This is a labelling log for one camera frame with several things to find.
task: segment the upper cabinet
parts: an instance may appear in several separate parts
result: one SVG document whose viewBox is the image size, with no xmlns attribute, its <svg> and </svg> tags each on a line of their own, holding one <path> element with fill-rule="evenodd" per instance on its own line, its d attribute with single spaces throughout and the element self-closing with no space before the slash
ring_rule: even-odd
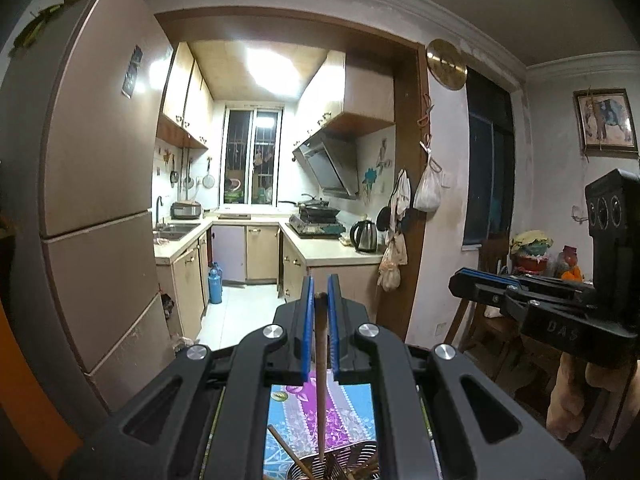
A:
<svg viewBox="0 0 640 480">
<path fill-rule="evenodd" d="M 169 72 L 156 136 L 180 148 L 207 148 L 213 97 L 189 46 L 179 43 Z"/>
<path fill-rule="evenodd" d="M 296 145 L 321 129 L 359 137 L 391 126 L 393 76 L 331 50 L 300 97 L 296 120 Z"/>
</svg>

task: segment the window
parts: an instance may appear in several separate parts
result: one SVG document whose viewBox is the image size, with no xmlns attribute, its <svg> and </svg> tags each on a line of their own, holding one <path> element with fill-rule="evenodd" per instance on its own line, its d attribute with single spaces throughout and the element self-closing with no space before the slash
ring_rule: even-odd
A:
<svg viewBox="0 0 640 480">
<path fill-rule="evenodd" d="M 281 120 L 280 110 L 226 110 L 221 203 L 275 204 Z"/>
<path fill-rule="evenodd" d="M 513 213 L 515 145 L 509 93 L 468 71 L 469 189 L 463 245 L 508 232 Z"/>
</svg>

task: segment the range hood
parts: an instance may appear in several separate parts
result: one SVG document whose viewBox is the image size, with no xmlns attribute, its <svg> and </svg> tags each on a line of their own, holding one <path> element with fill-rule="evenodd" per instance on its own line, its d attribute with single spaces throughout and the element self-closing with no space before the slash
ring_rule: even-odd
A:
<svg viewBox="0 0 640 480">
<path fill-rule="evenodd" d="M 356 145 L 318 132 L 293 150 L 297 160 L 314 174 L 322 193 L 340 198 L 358 197 Z"/>
</svg>

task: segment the black device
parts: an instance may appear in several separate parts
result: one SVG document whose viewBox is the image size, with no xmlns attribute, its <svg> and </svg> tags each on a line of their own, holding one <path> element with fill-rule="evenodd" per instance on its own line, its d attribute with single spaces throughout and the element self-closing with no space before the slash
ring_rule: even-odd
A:
<svg viewBox="0 0 640 480">
<path fill-rule="evenodd" d="M 237 346 L 183 350 L 85 440 L 59 478 L 262 478 L 271 385 L 308 377 L 315 300 L 305 278 L 301 299 Z M 371 386 L 380 478 L 584 478 L 580 463 L 453 347 L 406 346 L 342 298 L 336 275 L 319 300 L 328 303 L 334 378 Z"/>
<path fill-rule="evenodd" d="M 603 367 L 638 352 L 640 177 L 613 170 L 585 188 L 593 285 L 460 269 L 454 296 L 500 308 L 520 333 Z"/>
</svg>

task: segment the refrigerator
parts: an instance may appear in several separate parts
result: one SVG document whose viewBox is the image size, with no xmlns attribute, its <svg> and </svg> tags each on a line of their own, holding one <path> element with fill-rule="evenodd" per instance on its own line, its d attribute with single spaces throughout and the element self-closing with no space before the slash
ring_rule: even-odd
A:
<svg viewBox="0 0 640 480">
<path fill-rule="evenodd" d="M 15 52 L 0 88 L 6 309 L 81 437 L 173 358 L 148 211 L 171 53 L 143 0 L 79 0 Z"/>
</svg>

